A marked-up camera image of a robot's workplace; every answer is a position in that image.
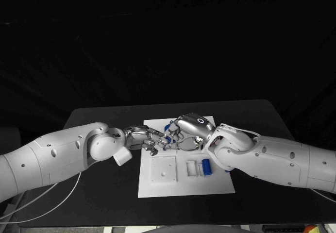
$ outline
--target robotic hand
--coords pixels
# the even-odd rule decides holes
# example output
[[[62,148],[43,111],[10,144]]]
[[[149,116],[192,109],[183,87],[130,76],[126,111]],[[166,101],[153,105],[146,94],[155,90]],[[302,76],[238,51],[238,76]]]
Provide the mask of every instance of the robotic hand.
[[[173,121],[166,134],[179,141],[180,131],[195,137],[170,144],[172,149],[196,150],[201,147],[202,153],[209,154],[215,164],[228,171],[238,168],[250,176],[276,184],[336,193],[335,151],[261,136],[227,124],[215,128],[195,113]]]
[[[165,147],[166,137],[147,126],[120,130],[104,123],[41,136],[0,155],[0,202],[26,190],[59,183],[111,157],[121,166],[131,159],[130,150],[144,148],[156,155],[155,145]]]

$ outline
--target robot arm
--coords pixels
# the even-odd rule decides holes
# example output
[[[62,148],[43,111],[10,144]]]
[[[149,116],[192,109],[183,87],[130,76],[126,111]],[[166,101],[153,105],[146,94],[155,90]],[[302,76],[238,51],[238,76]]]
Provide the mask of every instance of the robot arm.
[[[155,144],[167,142],[165,134],[147,126],[123,131],[108,128],[105,123],[43,135],[0,155],[0,202],[33,188],[59,183],[113,156],[121,166],[131,159],[130,150],[143,147],[155,155]]]
[[[199,124],[201,131],[191,132]],[[172,129],[196,136],[202,153],[211,155],[222,169],[238,168],[276,184],[336,193],[335,151],[254,132],[250,133],[257,137],[250,138],[244,130],[225,124],[215,128],[209,124],[199,115],[186,114],[176,119]]]

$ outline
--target white paper sheet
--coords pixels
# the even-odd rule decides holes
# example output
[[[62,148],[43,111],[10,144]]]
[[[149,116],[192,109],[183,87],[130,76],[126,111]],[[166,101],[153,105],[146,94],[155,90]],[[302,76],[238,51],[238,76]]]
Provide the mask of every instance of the white paper sheet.
[[[206,116],[205,118],[215,125],[214,117]],[[169,118],[146,120],[144,125],[163,132],[165,126],[172,120],[175,119]],[[191,137],[191,135],[185,133],[183,135],[185,138]],[[235,193],[230,172],[225,172],[225,170],[219,168],[219,166],[214,163],[211,156],[202,154],[201,150],[192,152],[182,150],[163,151],[160,147],[157,147],[157,150],[159,154],[155,157],[175,157],[178,182],[152,181],[152,171],[156,171],[152,167],[155,165],[152,163],[152,159],[155,157],[152,157],[150,152],[143,149],[139,198]],[[202,176],[202,173],[199,174],[199,167],[202,167],[199,164],[202,163],[204,159],[211,160],[212,175],[209,176]],[[195,161],[196,176],[188,176],[188,161]],[[169,170],[163,170],[162,174],[167,175],[167,172]]]

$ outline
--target blue battery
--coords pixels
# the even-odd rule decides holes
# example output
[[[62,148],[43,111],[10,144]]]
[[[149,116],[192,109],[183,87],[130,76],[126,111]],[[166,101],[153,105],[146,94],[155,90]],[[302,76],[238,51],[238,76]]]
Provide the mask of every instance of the blue battery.
[[[212,167],[211,167],[211,160],[209,159],[202,160],[202,166],[204,166],[205,176],[209,176],[212,174]]]

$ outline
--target cable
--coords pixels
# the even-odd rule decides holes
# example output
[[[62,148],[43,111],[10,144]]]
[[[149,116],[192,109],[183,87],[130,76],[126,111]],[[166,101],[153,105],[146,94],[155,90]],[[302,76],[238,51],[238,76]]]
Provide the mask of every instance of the cable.
[[[325,196],[323,194],[320,194],[315,189],[312,189],[323,198],[326,198],[328,200],[330,200],[332,202],[336,203],[336,200],[333,200],[332,198],[329,198],[328,196]]]
[[[23,205],[19,209],[16,209],[13,212],[10,212],[9,214],[3,215],[0,217],[0,219],[5,219],[6,217],[9,217],[12,214],[15,214],[19,210],[22,210],[26,206],[29,206],[51,190],[52,188],[56,186],[56,184],[49,188],[49,190],[33,200],[30,201],[26,205]]]
[[[80,173],[80,176],[78,176],[78,179],[77,179],[77,182],[75,182],[75,186],[74,186],[74,189],[72,189],[71,193],[68,194],[68,196],[65,197],[64,201],[58,204],[58,206],[52,210],[49,210],[45,214],[42,214],[41,216],[38,216],[38,217],[35,217],[35,218],[32,218],[29,220],[25,220],[25,221],[20,221],[20,222],[0,222],[0,224],[16,224],[16,223],[29,222],[29,221],[36,220],[38,218],[43,217],[45,215],[48,215],[64,204],[64,202],[67,201],[68,197],[71,196],[71,194],[72,194],[72,192],[75,190],[80,178],[81,178],[81,174],[82,173]]]

